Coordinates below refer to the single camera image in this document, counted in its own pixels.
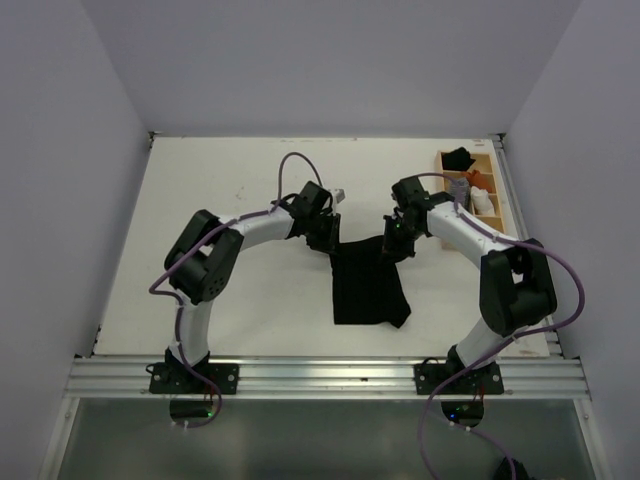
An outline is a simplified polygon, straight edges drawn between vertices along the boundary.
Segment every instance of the white table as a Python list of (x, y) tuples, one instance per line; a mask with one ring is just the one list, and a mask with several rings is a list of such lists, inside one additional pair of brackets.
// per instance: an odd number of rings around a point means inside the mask
[[(276, 196), (279, 162), (300, 151), (316, 164), (325, 186), (344, 188), (341, 241), (383, 231), (393, 207), (391, 185), (432, 171), (438, 150), (464, 146), (489, 153), (489, 140), (158, 138), (142, 184), (120, 266), (95, 348), (100, 355), (158, 355), (171, 339), (174, 302), (147, 288), (196, 210), (239, 215), (264, 209)], [(298, 192), (312, 172), (292, 158), (284, 193)], [(425, 178), (427, 190), (435, 181)], [(507, 233), (516, 234), (498, 175)], [(420, 239), (417, 255), (398, 265), (412, 314), (400, 329), (389, 324), (334, 325), (331, 267), (304, 239), (271, 242), (243, 252), (228, 287), (216, 299), (209, 330), (213, 355), (444, 356), (479, 318), (479, 272), (461, 254)], [(545, 357), (543, 335), (528, 337), (503, 356)]]

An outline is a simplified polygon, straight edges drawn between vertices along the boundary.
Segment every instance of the cable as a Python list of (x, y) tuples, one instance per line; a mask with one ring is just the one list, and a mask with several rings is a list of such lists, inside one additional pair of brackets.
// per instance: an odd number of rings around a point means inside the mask
[(262, 217), (264, 215), (269, 215), (273, 211), (275, 211), (278, 208), (278, 206), (280, 205), (280, 202), (283, 201), (283, 198), (282, 198), (282, 174), (283, 174), (283, 171), (284, 171), (284, 164), (292, 156), (301, 157), (304, 161), (306, 161), (309, 164), (309, 166), (311, 167), (311, 169), (313, 170), (313, 173), (315, 174), (316, 179), (318, 180), (318, 184), (320, 186), (322, 186), (322, 180), (320, 179), (320, 174), (318, 173), (318, 170), (316, 169), (316, 167), (313, 164), (313, 162), (311, 162), (311, 160), (309, 160), (309, 158), (307, 158), (305, 155), (303, 155), (301, 153), (298, 153), (298, 152), (287, 153), (282, 158), (282, 160), (280, 161), (280, 168), (278, 169), (278, 198), (276, 199), (276, 201), (273, 204), (273, 207), (270, 210), (260, 210), (260, 211), (257, 211), (257, 212), (245, 213), (244, 215), (241, 215), (238, 218), (234, 218), (233, 220), (230, 220), (227, 223), (224, 223), (222, 225), (217, 226), (216, 228), (211, 230), (209, 233), (207, 233), (204, 237), (202, 237), (202, 239), (198, 243), (196, 243), (193, 247), (191, 247), (191, 249), (187, 253), (185, 253), (182, 257), (180, 257), (180, 259), (176, 263), (171, 265), (171, 267), (169, 267), (162, 275), (160, 275), (160, 277), (158, 277), (158, 279), (155, 282), (153, 282), (151, 284), (151, 286), (149, 287), (149, 293), (151, 295), (159, 295), (159, 296), (171, 297), (171, 298), (175, 299), (176, 302), (178, 302), (178, 308), (177, 308), (177, 311), (176, 311), (176, 319), (175, 319), (174, 330), (175, 330), (176, 342), (178, 344), (178, 353), (180, 355), (180, 360), (182, 361), (182, 364), (184, 365), (184, 368), (191, 375), (193, 375), (198, 380), (204, 382), (205, 385), (208, 385), (209, 387), (211, 387), (212, 391), (216, 394), (216, 397), (218, 397), (218, 403), (216, 405), (215, 411), (213, 412), (213, 415), (211, 415), (207, 420), (205, 420), (203, 422), (190, 424), (188, 421), (185, 421), (183, 423), (183, 426), (185, 428), (198, 428), (198, 427), (203, 427), (203, 426), (208, 425), (209, 423), (211, 423), (218, 416), (218, 414), (220, 413), (220, 410), (222, 409), (222, 392), (220, 391), (220, 388), (211, 379), (206, 378), (205, 376), (200, 375), (198, 372), (196, 372), (193, 369), (193, 367), (191, 366), (191, 364), (187, 360), (187, 357), (184, 354), (184, 349), (182, 347), (182, 339), (180, 337), (180, 325), (181, 325), (181, 322), (182, 322), (182, 313), (183, 313), (183, 310), (184, 310), (184, 300), (175, 291), (172, 291), (172, 290), (159, 290), (158, 287), (160, 285), (162, 285), (162, 283), (164, 283), (165, 280), (167, 280), (169, 277), (171, 277), (184, 264), (184, 262), (189, 260), (204, 245), (209, 243), (209, 241), (215, 235), (217, 235), (218, 233), (222, 232), (223, 230), (225, 230), (225, 229), (227, 229), (227, 228), (229, 228), (229, 227), (231, 227), (231, 226), (235, 225), (236, 223), (241, 222), (243, 220), (248, 220), (250, 218), (256, 218), (256, 217)]
[[(429, 173), (421, 173), (416, 175), (417, 177), (442, 177), (445, 178), (447, 180), (449, 180), (452, 185), (454, 185), (456, 188), (456, 195), (455, 195), (455, 199), (454, 199), (454, 203), (453, 203), (453, 208), (456, 212), (456, 214), (458, 214), (458, 216), (460, 218), (462, 218), (462, 220), (467, 223), (468, 225), (470, 225), (472, 228), (474, 228), (476, 231), (478, 231), (479, 233), (481, 233), (482, 235), (488, 237), (488, 238), (494, 238), (494, 235), (487, 231), (486, 229), (484, 229), (483, 227), (481, 227), (480, 225), (478, 225), (476, 222), (474, 222), (471, 218), (469, 218), (467, 216), (466, 211), (459, 211), (459, 207), (460, 207), (460, 200), (461, 200), (461, 193), (462, 193), (462, 189), (458, 188), (460, 187), (458, 180), (449, 176), (449, 175), (445, 175), (442, 173), (435, 173), (435, 172), (429, 172)], [(569, 263), (564, 260), (563, 258), (561, 258), (560, 256), (558, 256), (557, 254), (543, 248), (540, 247), (538, 245), (532, 245), (530, 243), (525, 243), (525, 242), (520, 242), (517, 240), (510, 240), (508, 238), (504, 238), (502, 236), (496, 236), (495, 240), (497, 242), (500, 243), (504, 243), (506, 245), (512, 245), (512, 246), (517, 246), (517, 247), (522, 247), (522, 248), (526, 248), (528, 250), (533, 250), (535, 252), (539, 252), (542, 253), (544, 255), (546, 255), (547, 257), (550, 257), (552, 259), (554, 259), (557, 263), (559, 263), (566, 271), (567, 273), (569, 273), (569, 275), (571, 276), (571, 278), (573, 279), (574, 283), (576, 284), (576, 288), (578, 289), (578, 305), (576, 307), (576, 310), (573, 312), (573, 314), (571, 314), (566, 320), (563, 320), (560, 323), (557, 323), (555, 325), (550, 325), (548, 327), (540, 327), (540, 328), (535, 328), (533, 330), (528, 330), (526, 332), (518, 332), (518, 333), (514, 333), (511, 337), (505, 339), (504, 342), (502, 342), (500, 345), (496, 346), (495, 348), (492, 348), (491, 350), (489, 350), (488, 352), (486, 352), (482, 357), (480, 357), (478, 360), (476, 360), (475, 362), (471, 363), (469, 366), (467, 366), (466, 368), (464, 368), (463, 370), (460, 370), (458, 373), (452, 375), (451, 377), (449, 377), (447, 380), (445, 380), (444, 382), (442, 382), (440, 385), (438, 385), (433, 392), (431, 392), (431, 395), (429, 395), (429, 398), (427, 399), (427, 402), (425, 403), (424, 406), (424, 410), (422, 412), (422, 416), (420, 417), (420, 422), (418, 425), (418, 442), (420, 445), (420, 455), (422, 456), (422, 460), (425, 464), (425, 466), (427, 467), (427, 470), (429, 470), (429, 473), (431, 474), (431, 476), (435, 479), (435, 480), (440, 480), (440, 476), (437, 474), (437, 472), (435, 471), (435, 469), (433, 468), (433, 466), (431, 465), (431, 462), (429, 461), (428, 457), (427, 457), (427, 452), (424, 448), (424, 424), (425, 424), (425, 420), (427, 417), (427, 412), (429, 411), (429, 408), (431, 407), (431, 404), (433, 403), (433, 400), (435, 399), (436, 395), (438, 395), (447, 385), (455, 382), (456, 380), (458, 380), (460, 377), (466, 375), (467, 373), (469, 373), (471, 370), (473, 370), (476, 366), (480, 365), (481, 363), (489, 360), (491, 357), (493, 357), (494, 355), (497, 355), (498, 353), (500, 353), (504, 348), (508, 347), (509, 345), (511, 345), (515, 340), (519, 339), (519, 338), (523, 338), (523, 337), (528, 337), (529, 335), (535, 335), (537, 333), (544, 333), (544, 332), (551, 332), (554, 330), (558, 330), (560, 328), (564, 328), (570, 324), (572, 324), (573, 322), (575, 322), (577, 320), (577, 318), (580, 316), (580, 314), (582, 313), (582, 311), (584, 310), (584, 305), (585, 305), (585, 291), (584, 291), (584, 285), (582, 284), (582, 281), (580, 280), (580, 277), (578, 276), (577, 272), (573, 269), (573, 267), (571, 265), (569, 265)], [(496, 448), (498, 448), (499, 450), (501, 450), (503, 453), (505, 453), (505, 457), (507, 458), (508, 462), (509, 462), (509, 468), (511, 469), (511, 480), (517, 480), (516, 478), (516, 467), (515, 464), (513, 463), (513, 458), (512, 456), (505, 451), (504, 448), (502, 448), (502, 446), (493, 438), (491, 438), (489, 435), (487, 435), (486, 433), (482, 433), (482, 432), (475, 432), (476, 434), (478, 434), (479, 436), (481, 436), (482, 438), (484, 438), (485, 440), (489, 441), (490, 443), (492, 443)]]

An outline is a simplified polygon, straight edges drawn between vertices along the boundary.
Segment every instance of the black object on floor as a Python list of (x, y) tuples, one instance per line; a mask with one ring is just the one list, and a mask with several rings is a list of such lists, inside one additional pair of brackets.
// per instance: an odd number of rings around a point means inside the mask
[(395, 262), (382, 258), (383, 237), (341, 243), (331, 255), (336, 325), (400, 328), (411, 314)]
[[(513, 463), (516, 466), (516, 480), (536, 480), (529, 476), (524, 465), (520, 462), (514, 460)], [(511, 468), (509, 468), (509, 462), (506, 457), (502, 460), (496, 473), (493, 474), (493, 480), (511, 480)]]
[(473, 165), (475, 160), (471, 158), (469, 151), (460, 147), (453, 152), (442, 154), (442, 169), (456, 170), (458, 172), (466, 172)]

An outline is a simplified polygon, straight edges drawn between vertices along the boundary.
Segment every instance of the wooden organizer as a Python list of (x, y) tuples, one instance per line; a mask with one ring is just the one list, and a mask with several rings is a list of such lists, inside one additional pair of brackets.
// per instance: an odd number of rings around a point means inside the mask
[[(435, 171), (439, 173), (444, 173), (445, 175), (449, 175), (450, 177), (453, 177), (453, 178), (462, 178), (462, 172), (455, 171), (455, 170), (444, 170), (442, 168), (443, 153), (448, 153), (448, 152), (440, 151), (436, 154)], [(502, 216), (502, 208), (500, 206), (500, 196), (498, 195), (498, 189), (496, 188), (496, 176), (493, 171), (493, 165), (491, 164), (491, 156), (487, 153), (472, 152), (471, 158), (473, 158), (475, 162), (473, 163), (473, 165), (471, 165), (471, 167), (469, 167), (469, 170), (470, 171), (478, 170), (485, 177), (485, 179), (488, 181), (489, 185), (491, 185), (491, 188), (493, 189), (493, 193), (489, 193), (489, 199), (491, 200), (491, 203), (493, 203), (493, 208), (496, 211), (496, 215), (495, 216), (477, 215), (475, 208), (473, 207), (473, 202), (471, 202), (471, 205), (469, 207), (470, 212), (478, 220), (481, 220), (482, 222), (498, 230), (499, 232), (506, 233), (504, 228), (504, 218)], [(437, 177), (436, 181), (437, 181), (439, 190), (448, 191), (449, 183), (450, 183), (449, 180), (442, 177)], [(444, 241), (442, 242), (442, 248), (447, 250), (455, 249), (453, 245)]]

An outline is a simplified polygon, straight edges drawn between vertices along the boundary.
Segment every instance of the purple cable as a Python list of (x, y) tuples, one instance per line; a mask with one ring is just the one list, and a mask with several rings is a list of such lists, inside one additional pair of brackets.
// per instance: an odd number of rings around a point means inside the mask
[(227, 223), (217, 226), (216, 228), (211, 230), (209, 233), (207, 233), (204, 237), (202, 237), (202, 239), (198, 243), (196, 243), (187, 253), (185, 253), (182, 257), (180, 257), (180, 259), (176, 263), (171, 265), (171, 267), (169, 267), (167, 271), (165, 271), (162, 275), (160, 275), (160, 277), (158, 277), (158, 279), (155, 282), (153, 282), (149, 287), (149, 293), (151, 295), (171, 297), (178, 302), (178, 309), (176, 312), (174, 330), (175, 330), (176, 342), (178, 343), (178, 353), (180, 354), (180, 359), (182, 360), (182, 364), (191, 375), (196, 377), (198, 380), (204, 382), (206, 385), (209, 385), (213, 389), (213, 392), (218, 397), (218, 403), (216, 405), (216, 410), (213, 413), (213, 415), (211, 415), (207, 420), (203, 422), (198, 422), (194, 424), (189, 424), (188, 422), (185, 422), (183, 426), (186, 428), (198, 428), (211, 423), (218, 416), (218, 414), (220, 413), (220, 410), (222, 409), (222, 392), (220, 391), (220, 388), (211, 379), (206, 378), (205, 376), (200, 375), (198, 372), (196, 372), (191, 366), (191, 364), (189, 364), (189, 361), (187, 360), (187, 357), (184, 354), (184, 349), (182, 348), (182, 341), (180, 338), (180, 324), (182, 322), (182, 312), (184, 310), (184, 301), (182, 300), (180, 295), (178, 295), (176, 292), (171, 290), (158, 290), (158, 287), (165, 280), (167, 280), (171, 275), (173, 275), (184, 264), (184, 262), (189, 260), (198, 250), (200, 250), (204, 245), (206, 245), (219, 232), (222, 232), (223, 230), (235, 225), (236, 223), (242, 220), (262, 217), (264, 215), (269, 215), (270, 213), (275, 211), (276, 208), (278, 208), (278, 206), (280, 205), (280, 202), (282, 201), (282, 174), (284, 172), (284, 164), (292, 156), (298, 156), (302, 158), (305, 162), (307, 162), (311, 167), (311, 169), (313, 170), (313, 173), (315, 174), (316, 179), (318, 180), (318, 184), (322, 186), (322, 180), (320, 179), (320, 174), (318, 173), (318, 170), (316, 169), (315, 165), (311, 162), (311, 160), (309, 160), (308, 157), (306, 157), (305, 155), (299, 152), (287, 153), (280, 161), (280, 168), (278, 169), (278, 198), (273, 203), (273, 207), (270, 210), (261, 210), (258, 212), (245, 213), (244, 215), (241, 215), (237, 219), (230, 220)]
[[(458, 214), (459, 217), (462, 218), (462, 220), (465, 223), (470, 225), (472, 228), (474, 228), (476, 231), (478, 231), (482, 235), (484, 235), (484, 236), (486, 236), (488, 238), (494, 238), (494, 236), (493, 236), (493, 234), (491, 232), (485, 230), (480, 225), (477, 225), (472, 219), (467, 217), (467, 215), (466, 215), (466, 213), (464, 211), (463, 212), (458, 211), (459, 206), (460, 206), (460, 197), (461, 197), (461, 193), (462, 192), (461, 192), (461, 189), (457, 188), (459, 186), (459, 184), (458, 184), (458, 181), (455, 178), (453, 178), (453, 177), (451, 177), (449, 175), (444, 175), (442, 173), (434, 173), (434, 172), (421, 173), (421, 174), (418, 174), (416, 176), (417, 177), (442, 177), (442, 178), (445, 178), (445, 179), (449, 180), (452, 183), (452, 185), (454, 185), (456, 187), (456, 195), (455, 195), (455, 200), (454, 200), (454, 204), (453, 204), (456, 214)], [(495, 240), (500, 242), (500, 243), (504, 243), (506, 245), (522, 247), (522, 248), (526, 248), (526, 249), (529, 249), (529, 250), (533, 250), (535, 252), (540, 252), (540, 253), (546, 255), (547, 257), (553, 258), (556, 262), (558, 262), (569, 273), (569, 275), (571, 276), (571, 278), (575, 282), (576, 287), (578, 289), (578, 306), (576, 307), (576, 310), (573, 312), (573, 314), (571, 314), (566, 320), (563, 320), (560, 323), (557, 323), (555, 325), (550, 325), (548, 327), (535, 328), (533, 330), (529, 330), (529, 331), (526, 331), (526, 332), (514, 333), (513, 336), (511, 336), (509, 338), (506, 338), (505, 341), (502, 342), (500, 345), (498, 345), (495, 348), (489, 350), (482, 357), (480, 357), (478, 360), (473, 362), (471, 365), (467, 366), (463, 370), (460, 370), (458, 373), (456, 373), (456, 374), (452, 375), (451, 377), (449, 377), (447, 380), (445, 380), (440, 385), (438, 385), (433, 390), (433, 392), (431, 392), (431, 395), (429, 395), (429, 398), (427, 399), (427, 402), (425, 403), (424, 410), (423, 410), (422, 415), (420, 417), (420, 422), (419, 422), (419, 425), (418, 425), (418, 442), (420, 444), (420, 455), (422, 456), (422, 460), (423, 460), (425, 466), (427, 467), (427, 470), (429, 470), (429, 473), (431, 474), (431, 476), (435, 480), (440, 480), (440, 476), (437, 474), (437, 472), (433, 468), (433, 465), (431, 465), (431, 462), (429, 461), (429, 459), (427, 457), (427, 452), (426, 452), (426, 450), (424, 448), (424, 432), (423, 431), (424, 431), (424, 424), (425, 424), (425, 421), (426, 421), (426, 418), (427, 418), (427, 413), (428, 413), (429, 408), (431, 407), (431, 404), (433, 403), (433, 400), (435, 399), (436, 395), (438, 395), (447, 385), (451, 384), (452, 382), (455, 382), (457, 379), (459, 379), (460, 377), (466, 375), (471, 370), (473, 370), (476, 366), (478, 366), (481, 363), (485, 362), (486, 360), (490, 359), (494, 355), (497, 355), (498, 353), (500, 353), (504, 348), (506, 348), (507, 346), (511, 345), (516, 339), (523, 338), (523, 337), (528, 337), (529, 335), (535, 335), (537, 333), (550, 332), (550, 331), (558, 330), (560, 328), (564, 328), (567, 325), (570, 325), (571, 323), (575, 322), (576, 319), (580, 316), (580, 314), (584, 310), (584, 305), (585, 305), (584, 285), (582, 284), (582, 281), (580, 280), (580, 277), (578, 276), (577, 272), (573, 269), (573, 267), (571, 265), (569, 265), (569, 263), (567, 263), (566, 260), (564, 260), (563, 258), (559, 257), (557, 254), (555, 254), (555, 253), (553, 253), (553, 252), (551, 252), (551, 251), (549, 251), (549, 250), (547, 250), (547, 249), (545, 249), (543, 247), (539, 247), (538, 245), (532, 245), (532, 244), (525, 243), (525, 242), (519, 242), (517, 240), (509, 240), (509, 239), (501, 237), (501, 236), (496, 236)], [(474, 432), (474, 433), (476, 433), (477, 435), (481, 436), (485, 440), (487, 440), (490, 443), (492, 443), (496, 448), (498, 448), (499, 450), (501, 450), (505, 454), (505, 457), (507, 458), (507, 460), (509, 462), (509, 468), (511, 469), (511, 480), (517, 480), (517, 478), (516, 478), (516, 468), (515, 468), (515, 465), (513, 463), (513, 458), (511, 457), (511, 455), (508, 452), (506, 452), (505, 449), (496, 440), (491, 438), (486, 433), (482, 433), (482, 432)]]

